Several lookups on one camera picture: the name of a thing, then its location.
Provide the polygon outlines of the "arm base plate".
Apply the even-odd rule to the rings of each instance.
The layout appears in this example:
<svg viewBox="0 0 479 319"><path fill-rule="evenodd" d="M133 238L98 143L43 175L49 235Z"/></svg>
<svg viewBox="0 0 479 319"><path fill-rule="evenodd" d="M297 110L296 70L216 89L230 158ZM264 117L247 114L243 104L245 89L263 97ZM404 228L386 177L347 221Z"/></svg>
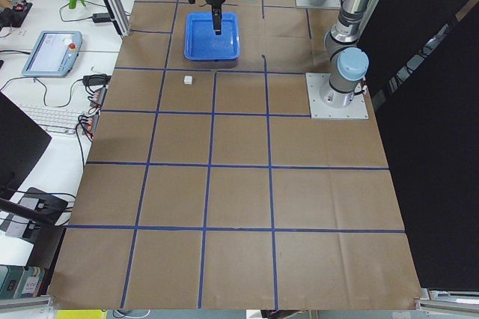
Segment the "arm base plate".
<svg viewBox="0 0 479 319"><path fill-rule="evenodd" d="M339 10L341 7L340 0L295 0L298 8L316 8L326 10Z"/></svg>
<svg viewBox="0 0 479 319"><path fill-rule="evenodd" d="M329 73L306 73L308 102L312 119L368 120L365 95L361 84L355 90L342 94L329 83Z"/></svg>

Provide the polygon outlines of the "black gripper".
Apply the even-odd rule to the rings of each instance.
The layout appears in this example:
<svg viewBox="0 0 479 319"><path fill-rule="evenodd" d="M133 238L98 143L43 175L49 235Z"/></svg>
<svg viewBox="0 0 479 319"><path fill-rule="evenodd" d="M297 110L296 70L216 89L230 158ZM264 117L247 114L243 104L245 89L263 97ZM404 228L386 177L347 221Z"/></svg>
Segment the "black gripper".
<svg viewBox="0 0 479 319"><path fill-rule="evenodd" d="M226 0L205 0L205 2L212 6L211 7L211 14L212 14L212 21L213 21L213 30L215 35L222 34L222 4L225 3Z"/></svg>

